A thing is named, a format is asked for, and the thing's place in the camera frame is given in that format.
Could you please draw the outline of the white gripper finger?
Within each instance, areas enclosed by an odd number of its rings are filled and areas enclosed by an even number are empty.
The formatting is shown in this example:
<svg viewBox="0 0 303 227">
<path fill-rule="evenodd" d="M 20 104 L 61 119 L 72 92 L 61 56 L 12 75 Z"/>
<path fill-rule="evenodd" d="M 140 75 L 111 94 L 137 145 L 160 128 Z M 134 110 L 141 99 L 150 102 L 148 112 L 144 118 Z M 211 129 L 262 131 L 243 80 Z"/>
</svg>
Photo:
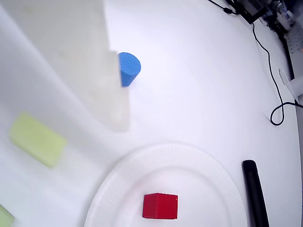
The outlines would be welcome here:
<svg viewBox="0 0 303 227">
<path fill-rule="evenodd" d="M 109 47 L 102 0 L 3 0 L 0 5 L 87 110 L 110 130 L 129 127 L 129 93 Z"/>
</svg>

